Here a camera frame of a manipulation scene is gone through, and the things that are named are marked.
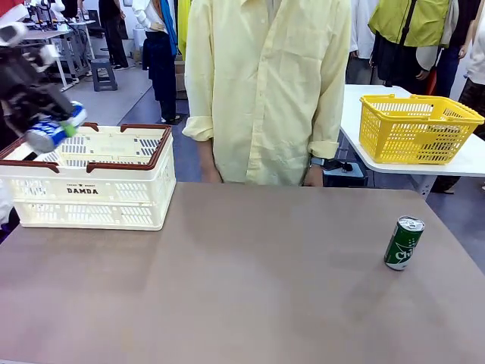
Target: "gray floor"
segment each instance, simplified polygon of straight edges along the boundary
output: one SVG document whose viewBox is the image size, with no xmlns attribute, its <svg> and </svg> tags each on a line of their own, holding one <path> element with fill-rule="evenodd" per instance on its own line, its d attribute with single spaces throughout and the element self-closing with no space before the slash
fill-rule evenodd
<svg viewBox="0 0 485 364">
<path fill-rule="evenodd" d="M 187 101 L 177 101 L 177 111 L 188 113 Z M 121 120 L 120 124 L 145 124 L 160 121 L 160 108 L 150 89 Z M 195 143 L 182 135 L 185 122 L 173 129 L 175 170 L 179 181 L 200 181 L 201 171 Z M 408 177 L 401 174 L 370 174 L 377 188 L 412 190 Z M 468 254 L 485 273 L 485 192 L 483 180 L 462 178 L 455 195 L 431 193 L 427 202 L 457 237 Z"/>
<path fill-rule="evenodd" d="M 115 71 L 118 91 L 94 92 L 92 77 L 85 77 L 65 93 L 71 100 L 82 102 L 88 111 L 87 121 L 116 125 L 152 86 L 147 72 L 140 66 Z"/>
</svg>

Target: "light yellow shirt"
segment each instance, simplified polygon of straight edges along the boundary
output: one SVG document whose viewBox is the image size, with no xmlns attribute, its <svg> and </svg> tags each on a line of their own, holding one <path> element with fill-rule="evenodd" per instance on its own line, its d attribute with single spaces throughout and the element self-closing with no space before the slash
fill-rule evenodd
<svg viewBox="0 0 485 364">
<path fill-rule="evenodd" d="M 349 0 L 194 0 L 183 133 L 213 138 L 226 182 L 298 185 L 309 153 L 337 149 L 349 57 Z"/>
</svg>

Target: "white plastic crate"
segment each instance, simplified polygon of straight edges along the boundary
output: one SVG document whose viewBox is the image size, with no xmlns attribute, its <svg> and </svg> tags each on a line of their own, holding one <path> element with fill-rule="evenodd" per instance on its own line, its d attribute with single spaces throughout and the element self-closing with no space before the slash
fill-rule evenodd
<svg viewBox="0 0 485 364">
<path fill-rule="evenodd" d="M 34 162 L 18 140 L 0 178 L 25 227 L 160 230 L 175 188 L 173 137 L 163 125 L 85 124 Z"/>
</svg>

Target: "shirt sleeve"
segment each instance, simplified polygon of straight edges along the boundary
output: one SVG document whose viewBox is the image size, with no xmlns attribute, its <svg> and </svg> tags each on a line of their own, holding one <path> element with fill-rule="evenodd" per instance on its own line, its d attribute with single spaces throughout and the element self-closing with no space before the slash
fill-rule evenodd
<svg viewBox="0 0 485 364">
<path fill-rule="evenodd" d="M 189 14 L 185 86 L 191 117 L 183 134 L 198 142 L 214 137 L 214 55 L 211 0 L 194 0 Z"/>
<path fill-rule="evenodd" d="M 359 0 L 352 0 L 352 35 L 350 38 L 349 52 L 358 51 L 357 45 L 357 16 Z"/>
<path fill-rule="evenodd" d="M 133 0 L 133 4 L 131 8 L 133 9 L 133 13 L 135 14 L 136 19 L 140 24 L 142 24 L 145 28 L 149 29 L 152 23 L 146 17 L 145 9 L 148 6 L 148 2 L 146 0 Z"/>
<path fill-rule="evenodd" d="M 335 19 L 330 44 L 321 65 L 321 91 L 313 119 L 309 152 L 319 158 L 333 158 L 339 144 L 343 110 L 345 75 L 349 59 L 351 14 L 349 0 L 339 0 L 333 12 Z"/>
</svg>

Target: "black trousers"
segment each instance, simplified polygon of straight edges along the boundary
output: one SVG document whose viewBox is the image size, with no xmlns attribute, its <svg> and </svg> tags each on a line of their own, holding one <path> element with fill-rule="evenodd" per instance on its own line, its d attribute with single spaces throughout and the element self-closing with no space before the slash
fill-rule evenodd
<svg viewBox="0 0 485 364">
<path fill-rule="evenodd" d="M 422 68 L 416 59 L 415 47 L 399 47 L 399 44 L 390 42 L 377 33 L 372 60 L 377 65 L 377 75 L 381 80 L 390 81 L 409 93 L 426 93 L 427 79 L 416 79 Z"/>
<path fill-rule="evenodd" d="M 149 70 L 155 100 L 160 102 L 161 116 L 172 121 L 176 116 L 175 56 L 172 55 L 170 37 L 165 32 L 146 32 L 143 43 L 143 69 Z"/>
<path fill-rule="evenodd" d="M 106 44 L 108 45 L 109 58 L 114 64 L 121 67 L 128 67 L 127 57 L 124 54 L 123 40 L 120 33 L 120 17 L 116 16 L 111 19 L 103 20 L 105 28 Z"/>
<path fill-rule="evenodd" d="M 478 114 L 485 117 L 485 85 L 480 85 L 468 79 L 460 96 L 459 102 L 474 109 Z M 485 140 L 485 125 L 479 125 L 474 134 Z M 444 192 L 449 190 L 460 180 L 455 176 L 438 176 L 431 192 Z"/>
</svg>

